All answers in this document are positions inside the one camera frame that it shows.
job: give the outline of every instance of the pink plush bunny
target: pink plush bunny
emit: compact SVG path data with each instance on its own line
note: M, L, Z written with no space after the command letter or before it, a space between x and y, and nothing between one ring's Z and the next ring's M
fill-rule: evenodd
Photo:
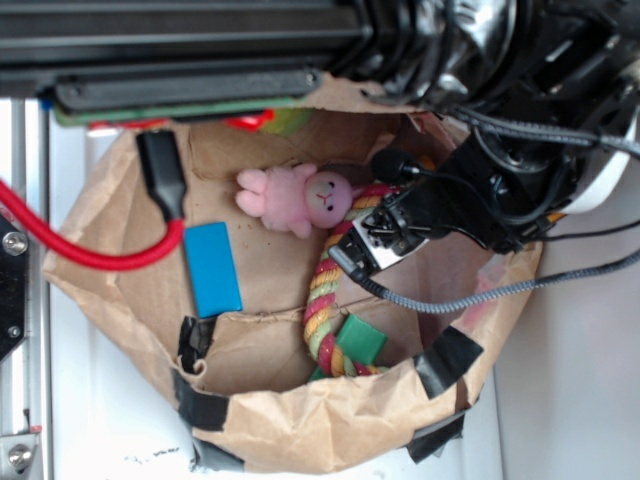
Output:
M299 238L311 235L311 226L332 228L351 208L355 192L349 182L333 172L318 172L309 163L293 168L244 170L238 183L236 203L265 227L292 231Z

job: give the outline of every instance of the blue rectangular block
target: blue rectangular block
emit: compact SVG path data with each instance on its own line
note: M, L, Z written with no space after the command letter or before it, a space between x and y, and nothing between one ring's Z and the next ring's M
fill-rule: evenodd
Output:
M187 228L184 247L198 316L242 310L227 226L210 223Z

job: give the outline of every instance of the rope toy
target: rope toy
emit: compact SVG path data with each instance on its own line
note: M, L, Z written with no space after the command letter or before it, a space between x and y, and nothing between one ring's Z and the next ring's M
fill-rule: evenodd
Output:
M320 369L327 376L340 377L348 375L373 375L383 371L374 365L362 365L347 357L339 345L336 337L331 333L331 318L335 292L338 280L343 274L338 264L329 257L330 247L340 241L342 236L351 229L353 220L361 215L368 215L380 203L380 200L395 190L388 185L374 184L365 188L362 195L354 202L347 212L344 221L336 226L324 244L320 261L311 280L307 308L304 312L304 341L309 346L311 357L318 362Z

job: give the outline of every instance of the white wall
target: white wall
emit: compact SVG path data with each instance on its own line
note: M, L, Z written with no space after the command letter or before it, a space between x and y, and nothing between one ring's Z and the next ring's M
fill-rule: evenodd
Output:
M559 234L640 218L640 165ZM549 244L540 274L640 248L640 227ZM505 479L640 478L640 265L533 294L496 366Z

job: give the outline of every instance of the paper bag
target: paper bag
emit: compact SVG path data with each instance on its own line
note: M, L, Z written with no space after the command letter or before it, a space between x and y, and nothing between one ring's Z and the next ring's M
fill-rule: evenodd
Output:
M434 428L450 431L456 415L477 400L528 295L458 315L420 316L372 298L343 277L333 328L355 313L381 330L388 341L378 363L389 370L307 383L315 363L301 320L327 232L314 229L310 239L300 240L267 231L237 208L234 195L235 176L244 168L363 164L372 149L394 139L442 161L452 139L435 117L429 122L421 146L399 114L315 111L286 137L221 123L174 127L189 189L187 225L226 223L244 304L242 312L217 318L211 348L194 373L185 372L178 358L183 319L195 316L180 249L129 273L94 271L49 254L46 277L178 410L208 466L331 472L407 444L420 459L433 443ZM62 233L92 249L124 254L154 243L163 232L161 213L145 193L134 135L124 133L93 172ZM531 278L539 255L531 247L487 264L490 253L452 234L377 280L412 298L445 301Z

